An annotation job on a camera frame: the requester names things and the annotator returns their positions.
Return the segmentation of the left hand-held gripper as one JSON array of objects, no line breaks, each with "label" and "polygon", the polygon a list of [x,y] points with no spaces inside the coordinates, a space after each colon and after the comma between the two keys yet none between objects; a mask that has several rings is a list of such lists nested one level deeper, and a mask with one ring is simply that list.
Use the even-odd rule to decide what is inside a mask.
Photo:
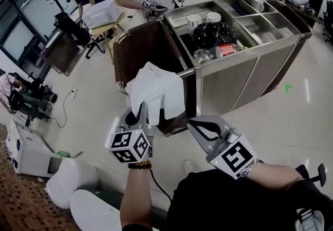
[{"label": "left hand-held gripper", "polygon": [[146,103],[140,105],[137,114],[132,108],[123,114],[119,127],[112,127],[108,134],[108,151],[120,163],[140,163],[153,155],[153,138],[156,127],[149,125]]}]

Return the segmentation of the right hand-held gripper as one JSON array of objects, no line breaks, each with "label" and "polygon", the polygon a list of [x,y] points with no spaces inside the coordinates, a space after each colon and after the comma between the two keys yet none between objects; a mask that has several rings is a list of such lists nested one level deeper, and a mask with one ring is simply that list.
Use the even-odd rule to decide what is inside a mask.
[{"label": "right hand-held gripper", "polygon": [[257,154],[246,137],[218,116],[199,116],[188,120],[188,129],[208,153],[206,161],[234,179],[256,164]]}]

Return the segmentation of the white cloth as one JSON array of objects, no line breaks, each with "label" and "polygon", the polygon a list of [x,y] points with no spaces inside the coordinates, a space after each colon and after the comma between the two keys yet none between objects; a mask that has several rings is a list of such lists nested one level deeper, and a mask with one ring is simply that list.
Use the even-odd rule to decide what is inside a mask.
[{"label": "white cloth", "polygon": [[162,70],[151,62],[139,69],[134,79],[126,84],[131,109],[138,115],[142,103],[148,109],[150,125],[158,125],[160,110],[166,120],[176,118],[185,111],[183,80],[174,72]]}]

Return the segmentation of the brown cart bag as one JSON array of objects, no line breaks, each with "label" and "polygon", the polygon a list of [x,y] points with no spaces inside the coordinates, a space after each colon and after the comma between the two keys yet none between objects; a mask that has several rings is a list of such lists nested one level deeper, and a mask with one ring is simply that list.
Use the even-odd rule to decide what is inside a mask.
[{"label": "brown cart bag", "polygon": [[196,76],[170,24],[151,21],[123,32],[113,43],[113,57],[116,85],[124,95],[128,83],[147,62],[177,73],[183,80],[185,111],[170,120],[162,113],[157,127],[166,137],[187,130],[187,120],[196,116]]}]

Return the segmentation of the person's right forearm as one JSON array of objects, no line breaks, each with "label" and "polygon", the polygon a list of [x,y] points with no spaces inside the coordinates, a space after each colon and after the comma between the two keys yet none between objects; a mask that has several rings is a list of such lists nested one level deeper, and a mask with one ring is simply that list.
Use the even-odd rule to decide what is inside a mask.
[{"label": "person's right forearm", "polygon": [[293,184],[304,178],[295,169],[288,166],[257,162],[245,177],[266,189],[285,193]]}]

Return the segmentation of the person's left forearm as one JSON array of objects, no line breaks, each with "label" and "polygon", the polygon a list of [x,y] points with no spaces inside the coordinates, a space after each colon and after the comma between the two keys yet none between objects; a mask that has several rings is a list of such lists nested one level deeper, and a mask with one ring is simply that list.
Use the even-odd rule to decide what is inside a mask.
[{"label": "person's left forearm", "polygon": [[129,164],[126,190],[120,206],[122,231],[152,231],[150,161]]}]

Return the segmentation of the stainless steel housekeeping cart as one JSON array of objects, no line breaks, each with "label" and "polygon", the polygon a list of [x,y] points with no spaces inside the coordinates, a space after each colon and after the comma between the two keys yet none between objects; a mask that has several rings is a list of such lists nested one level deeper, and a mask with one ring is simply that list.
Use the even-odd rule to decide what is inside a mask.
[{"label": "stainless steel housekeeping cart", "polygon": [[[215,0],[169,11],[164,22],[181,54],[185,75],[196,77],[196,114],[220,116],[274,90],[284,78],[305,42],[311,27],[289,6],[264,1],[263,11],[252,0]],[[236,32],[242,51],[198,64],[198,49],[187,26],[192,14],[206,19],[216,12]]]}]

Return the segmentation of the black plastic bag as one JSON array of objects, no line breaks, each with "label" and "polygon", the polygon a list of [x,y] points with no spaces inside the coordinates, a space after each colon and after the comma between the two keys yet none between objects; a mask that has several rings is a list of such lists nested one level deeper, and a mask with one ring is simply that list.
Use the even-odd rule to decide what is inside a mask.
[{"label": "black plastic bag", "polygon": [[227,23],[209,22],[198,25],[193,33],[194,41],[200,48],[212,48],[214,46],[234,43],[238,36]]}]

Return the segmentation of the silver wristwatch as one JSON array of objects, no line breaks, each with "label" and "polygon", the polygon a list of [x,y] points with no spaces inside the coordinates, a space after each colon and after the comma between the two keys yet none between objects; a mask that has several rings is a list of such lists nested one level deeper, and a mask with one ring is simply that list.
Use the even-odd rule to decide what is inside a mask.
[{"label": "silver wristwatch", "polygon": [[255,171],[255,168],[257,168],[257,164],[247,167],[247,169],[240,175],[240,178],[248,177],[252,172]]}]

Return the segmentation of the person's black clothing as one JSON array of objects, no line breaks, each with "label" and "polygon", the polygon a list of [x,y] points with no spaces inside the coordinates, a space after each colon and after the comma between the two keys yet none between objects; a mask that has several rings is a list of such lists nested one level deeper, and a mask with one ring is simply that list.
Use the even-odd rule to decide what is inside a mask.
[{"label": "person's black clothing", "polygon": [[296,231],[300,209],[320,211],[333,231],[333,200],[310,180],[270,190],[220,170],[190,173],[174,191],[164,231]]}]

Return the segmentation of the clear bottle red label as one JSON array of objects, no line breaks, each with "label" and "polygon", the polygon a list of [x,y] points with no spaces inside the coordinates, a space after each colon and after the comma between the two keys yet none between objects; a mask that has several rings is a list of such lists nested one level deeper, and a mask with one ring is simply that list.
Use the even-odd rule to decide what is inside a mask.
[{"label": "clear bottle red label", "polygon": [[238,44],[224,44],[209,49],[198,49],[194,52],[193,59],[197,65],[202,65],[246,49],[246,46],[240,47]]}]

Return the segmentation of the white toilet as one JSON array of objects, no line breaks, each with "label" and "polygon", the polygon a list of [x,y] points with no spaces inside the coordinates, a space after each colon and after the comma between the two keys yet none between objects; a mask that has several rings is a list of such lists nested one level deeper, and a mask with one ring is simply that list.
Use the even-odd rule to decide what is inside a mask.
[{"label": "white toilet", "polygon": [[70,211],[81,231],[121,231],[122,194],[98,186],[96,167],[65,158],[48,180],[45,190],[57,207]]}]

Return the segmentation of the brown wooden desk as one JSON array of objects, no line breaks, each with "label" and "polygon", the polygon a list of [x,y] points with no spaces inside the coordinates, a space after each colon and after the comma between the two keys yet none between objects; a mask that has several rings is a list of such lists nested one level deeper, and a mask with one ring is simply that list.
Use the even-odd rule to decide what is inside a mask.
[{"label": "brown wooden desk", "polygon": [[72,36],[57,29],[39,57],[59,74],[69,76],[79,51]]}]

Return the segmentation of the white low cabinet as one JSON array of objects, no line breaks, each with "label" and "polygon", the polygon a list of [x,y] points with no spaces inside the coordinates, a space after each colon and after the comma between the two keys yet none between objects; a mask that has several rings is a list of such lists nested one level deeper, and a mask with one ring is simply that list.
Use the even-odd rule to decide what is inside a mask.
[{"label": "white low cabinet", "polygon": [[50,164],[59,158],[45,144],[35,130],[12,119],[7,127],[7,138],[1,147],[9,154],[15,173],[36,177],[52,177]]}]

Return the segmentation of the white cup dark rim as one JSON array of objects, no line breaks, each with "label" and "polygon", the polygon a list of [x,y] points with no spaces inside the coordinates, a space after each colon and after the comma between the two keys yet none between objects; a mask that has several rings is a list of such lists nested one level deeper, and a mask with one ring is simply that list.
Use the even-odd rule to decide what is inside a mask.
[{"label": "white cup dark rim", "polygon": [[222,16],[217,12],[208,12],[206,14],[206,23],[217,23],[221,22]]},{"label": "white cup dark rim", "polygon": [[202,16],[200,14],[190,14],[186,20],[189,34],[193,34],[196,27],[202,24]]}]

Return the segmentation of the white rectangular box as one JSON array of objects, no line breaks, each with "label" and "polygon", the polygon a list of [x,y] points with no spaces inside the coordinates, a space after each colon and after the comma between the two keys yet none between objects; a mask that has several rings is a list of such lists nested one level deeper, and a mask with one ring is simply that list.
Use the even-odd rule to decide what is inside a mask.
[{"label": "white rectangular box", "polygon": [[114,0],[105,0],[85,10],[82,20],[89,29],[94,29],[116,22],[122,13]]}]

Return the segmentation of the person's grey white shoe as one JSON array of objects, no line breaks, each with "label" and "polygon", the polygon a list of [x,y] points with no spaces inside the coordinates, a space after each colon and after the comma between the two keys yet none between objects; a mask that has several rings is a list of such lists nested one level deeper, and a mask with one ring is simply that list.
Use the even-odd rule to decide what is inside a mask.
[{"label": "person's grey white shoe", "polygon": [[296,231],[324,231],[325,220],[319,210],[298,209],[294,223]]}]

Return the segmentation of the dark framed glass window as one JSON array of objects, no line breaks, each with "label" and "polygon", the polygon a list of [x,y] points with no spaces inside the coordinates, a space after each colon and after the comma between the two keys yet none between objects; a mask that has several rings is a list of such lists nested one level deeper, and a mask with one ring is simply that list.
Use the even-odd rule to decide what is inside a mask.
[{"label": "dark framed glass window", "polygon": [[[77,9],[74,1],[59,0],[70,14]],[[25,73],[41,73],[46,63],[39,57],[55,33],[56,4],[46,0],[0,0],[0,52]]]}]

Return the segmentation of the white handled mug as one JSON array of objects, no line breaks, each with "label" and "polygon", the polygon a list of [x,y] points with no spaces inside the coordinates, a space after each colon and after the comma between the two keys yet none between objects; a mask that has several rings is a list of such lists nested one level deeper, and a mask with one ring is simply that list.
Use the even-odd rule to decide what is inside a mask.
[{"label": "white handled mug", "polygon": [[265,10],[265,5],[263,0],[252,0],[251,6],[259,13],[262,13]]}]

